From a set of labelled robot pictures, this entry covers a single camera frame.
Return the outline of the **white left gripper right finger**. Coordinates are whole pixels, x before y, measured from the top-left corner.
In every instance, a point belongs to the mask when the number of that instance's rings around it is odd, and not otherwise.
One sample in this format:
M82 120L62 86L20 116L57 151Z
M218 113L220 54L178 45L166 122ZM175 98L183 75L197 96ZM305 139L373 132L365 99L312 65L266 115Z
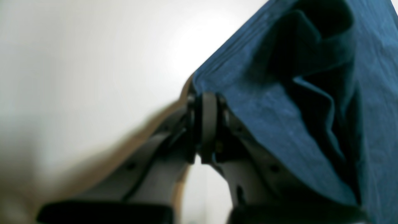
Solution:
M220 95L202 95L202 162L227 181L229 224L366 224L358 207L336 203L307 187L262 147Z

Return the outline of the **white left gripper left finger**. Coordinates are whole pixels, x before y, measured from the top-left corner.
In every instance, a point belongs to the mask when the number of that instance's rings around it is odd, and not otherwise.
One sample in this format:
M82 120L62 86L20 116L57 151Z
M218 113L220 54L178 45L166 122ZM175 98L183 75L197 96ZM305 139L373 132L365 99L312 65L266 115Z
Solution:
M45 205L40 224L174 224L174 187L201 157L210 163L210 93L189 94L152 136L97 185Z

